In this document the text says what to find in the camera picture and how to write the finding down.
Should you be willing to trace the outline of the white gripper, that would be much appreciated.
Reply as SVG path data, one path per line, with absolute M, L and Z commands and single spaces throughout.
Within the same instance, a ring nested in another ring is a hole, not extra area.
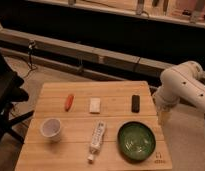
M 166 89 L 158 89 L 153 95 L 158 111 L 158 123 L 164 125 L 170 118 L 170 109 L 179 103 L 179 97 Z

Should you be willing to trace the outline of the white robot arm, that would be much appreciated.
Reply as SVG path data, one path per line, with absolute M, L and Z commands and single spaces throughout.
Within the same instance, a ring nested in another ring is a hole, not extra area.
M 202 75 L 203 69 L 195 61 L 169 67 L 161 73 L 161 85 L 152 95 L 160 125 L 167 122 L 169 111 L 180 99 L 185 99 L 205 114 L 205 85 L 200 82 Z

